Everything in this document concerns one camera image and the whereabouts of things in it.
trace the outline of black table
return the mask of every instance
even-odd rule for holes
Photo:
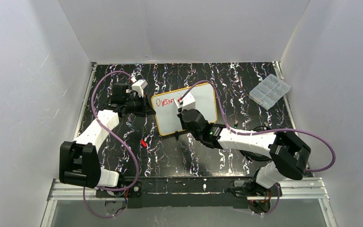
[[[248,98],[249,91],[267,75],[275,75],[271,62],[125,64],[97,66],[80,133],[94,119],[90,107],[94,87],[105,74],[114,70],[133,74],[136,79],[146,79],[149,98],[154,94],[191,86],[199,80],[207,79],[215,83],[220,92],[229,124],[232,125],[238,120],[239,129],[252,129],[265,122],[272,129],[292,127],[283,99],[269,111],[265,111]],[[95,96],[96,107],[102,105],[111,94],[113,83],[128,82],[124,75],[112,75],[108,78]],[[223,123],[221,117],[218,118],[218,123]],[[179,141],[175,138],[159,139],[154,116],[138,118],[130,115],[121,119],[114,132],[130,145],[138,157],[141,177],[247,177],[267,164],[248,160],[238,150],[209,149],[189,134],[181,135]],[[141,146],[140,140],[146,140],[148,148]],[[132,158],[115,138],[108,137],[98,155],[106,169],[116,170],[130,177],[136,174]]]

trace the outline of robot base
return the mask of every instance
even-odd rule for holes
[[[241,187],[245,182],[247,181],[243,181],[243,180],[237,180],[237,181],[234,181],[233,185],[234,187]],[[271,194],[273,196],[277,196],[277,187],[276,187],[276,184],[273,185],[269,191],[271,192]],[[282,196],[282,190],[279,188],[279,193],[280,193],[280,196]],[[265,199],[265,196],[266,196],[267,192],[264,192],[263,194],[261,195],[258,195],[256,193],[253,193],[252,195],[241,195],[241,194],[235,194],[236,197],[247,197],[247,196],[263,196],[264,199]],[[257,214],[260,214],[260,213],[263,213],[263,212],[268,212],[270,210],[270,199],[269,201],[262,201],[262,200],[250,200],[248,201],[248,207],[251,211],[253,211],[254,213],[257,213]]]
[[[129,185],[134,177],[124,177],[122,184]],[[128,209],[143,207],[233,207],[247,209],[247,196],[236,197],[228,192],[235,181],[251,181],[251,177],[140,177],[130,188]],[[272,194],[277,195],[276,187]],[[113,198],[98,190],[97,198]]]

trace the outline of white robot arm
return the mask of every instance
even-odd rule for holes
[[[131,89],[128,84],[113,84],[111,97],[98,112],[98,119],[110,130],[116,128],[120,118],[127,114],[140,117],[155,114],[144,92],[147,82],[134,78],[131,81]],[[60,147],[60,182],[89,188],[116,187],[119,173],[100,166],[97,154],[108,135],[109,132],[95,119],[72,142],[63,142]]]
[[[311,149],[293,132],[279,132],[255,136],[238,135],[223,124],[208,123],[195,109],[194,97],[188,93],[176,102],[177,115],[183,129],[209,148],[239,149],[267,156],[273,160],[260,168],[252,182],[238,188],[243,193],[267,191],[285,178],[301,180]]]

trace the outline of white panel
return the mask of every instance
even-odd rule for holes
[[[59,0],[91,61],[150,62],[144,0]]]
[[[149,0],[153,59],[278,61],[308,0]]]
[[[296,126],[327,139],[335,165],[322,176],[339,226],[363,226],[363,1],[310,1],[283,55]],[[311,147],[312,168],[330,162]]]
[[[59,0],[98,63],[278,61],[309,0]]]
[[[41,224],[90,71],[57,1],[0,1],[0,226]]]

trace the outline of purple cable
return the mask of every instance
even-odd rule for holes
[[[86,188],[83,188],[83,201],[84,201],[84,205],[87,207],[87,210],[92,213],[93,215],[99,217],[99,218],[115,218],[116,216],[120,215],[121,213],[123,213],[125,211],[126,208],[122,209],[119,213],[117,214],[112,214],[109,216],[104,216],[104,215],[100,215],[95,213],[87,204],[87,200],[86,200]]]
[[[276,188],[277,188],[277,200],[276,200],[276,203],[272,207],[272,209],[270,209],[268,212],[264,213],[264,215],[272,213],[276,209],[277,205],[279,204],[279,199],[280,199],[280,191],[279,191],[280,187],[279,187],[279,185],[276,185]]]
[[[108,74],[106,74],[97,84],[96,84],[96,87],[94,88],[94,91],[91,95],[91,109],[93,111],[93,114],[94,114],[94,117],[96,119],[96,121],[98,122],[98,124],[103,128],[105,129],[107,132],[109,132],[109,134],[111,134],[113,137],[115,137],[125,148],[126,150],[130,153],[131,157],[133,158],[133,161],[134,161],[134,164],[136,165],[136,177],[134,178],[134,181],[129,185],[129,186],[126,186],[124,188],[106,188],[106,187],[100,187],[101,189],[104,189],[104,190],[107,190],[107,191],[124,191],[124,190],[127,190],[129,188],[131,188],[138,180],[138,174],[139,174],[139,167],[138,167],[138,162],[137,162],[137,159],[136,159],[136,156],[134,155],[133,151],[131,151],[130,147],[120,138],[118,137],[115,133],[113,133],[110,129],[108,129],[104,124],[102,124],[102,122],[98,119],[98,115],[96,114],[96,109],[95,109],[95,106],[94,106],[94,97],[95,97],[95,94],[96,94],[96,91],[99,87],[99,85],[101,85],[101,83],[103,82],[103,80],[105,78],[107,78],[108,76],[112,75],[112,74],[115,74],[115,73],[124,73],[126,74],[130,79],[132,79],[133,77],[124,72],[124,71],[113,71],[113,72],[110,72]],[[100,214],[97,214],[95,213],[87,204],[87,201],[86,201],[86,188],[84,187],[83,189],[83,201],[84,201],[84,205],[87,207],[87,210],[99,217],[99,218],[114,218],[118,215],[120,215],[121,213],[124,212],[125,209],[121,210],[119,213],[117,214],[113,214],[113,215],[110,215],[110,216],[104,216],[104,215],[100,215]]]
[[[98,115],[96,114],[96,109],[95,109],[95,106],[94,106],[94,97],[95,97],[95,94],[96,94],[96,91],[99,87],[99,85],[110,75],[112,74],[115,74],[115,73],[124,73],[126,74],[130,79],[132,79],[133,77],[124,72],[124,71],[113,71],[113,72],[110,72],[108,74],[106,74],[104,77],[102,77],[102,79],[96,84],[96,87],[94,88],[94,91],[93,91],[93,94],[91,95],[91,109],[93,111],[93,115],[96,119],[96,121],[98,122],[98,124],[103,128],[105,129],[109,134],[111,134],[113,137],[115,137],[125,148],[126,150],[130,153],[131,155],[131,158],[133,158],[133,161],[134,161],[134,164],[136,165],[136,177],[134,178],[134,181],[129,185],[129,186],[126,186],[124,188],[106,188],[106,187],[101,187],[101,189],[103,190],[107,190],[107,191],[112,191],[112,192],[119,192],[119,191],[124,191],[124,190],[127,190],[129,188],[131,188],[138,180],[138,174],[140,173],[140,170],[139,170],[139,167],[138,167],[138,161],[136,159],[136,156],[134,155],[133,151],[131,151],[131,148],[126,144],[126,142],[124,142],[119,136],[117,136],[113,131],[111,131],[110,129],[108,129],[104,124],[102,124],[102,122],[98,119]]]
[[[319,136],[317,136],[317,135],[315,135],[315,134],[313,134],[311,132],[308,132],[308,131],[303,131],[303,130],[298,130],[298,129],[272,129],[272,130],[267,130],[267,131],[254,132],[254,133],[251,133],[251,132],[236,132],[226,122],[226,116],[223,113],[222,103],[220,101],[218,91],[217,91],[215,85],[211,81],[208,81],[208,80],[200,80],[200,81],[198,81],[193,86],[191,86],[186,91],[186,93],[184,93],[184,95],[179,98],[179,100],[182,100],[186,96],[186,94],[189,93],[193,89],[193,87],[195,87],[198,84],[202,84],[202,83],[209,83],[212,86],[212,88],[214,89],[215,94],[216,94],[216,98],[218,100],[218,105],[219,105],[220,113],[222,114],[223,122],[225,123],[226,128],[228,130],[230,130],[231,132],[233,132],[233,133],[235,133],[237,135],[243,135],[243,136],[256,136],[256,135],[266,134],[266,133],[270,133],[270,132],[283,132],[283,131],[294,131],[294,132],[306,134],[306,135],[312,136],[314,138],[317,138],[322,143],[324,143],[329,148],[329,150],[330,150],[330,152],[332,154],[332,161],[329,163],[329,165],[327,165],[327,166],[325,166],[323,168],[320,168],[320,169],[307,169],[306,172],[321,172],[321,171],[324,171],[324,170],[327,170],[327,169],[331,168],[334,165],[334,163],[336,162],[336,154],[335,154],[335,151],[332,148],[332,146],[326,140],[324,140],[323,138],[321,138],[321,137],[319,137]]]

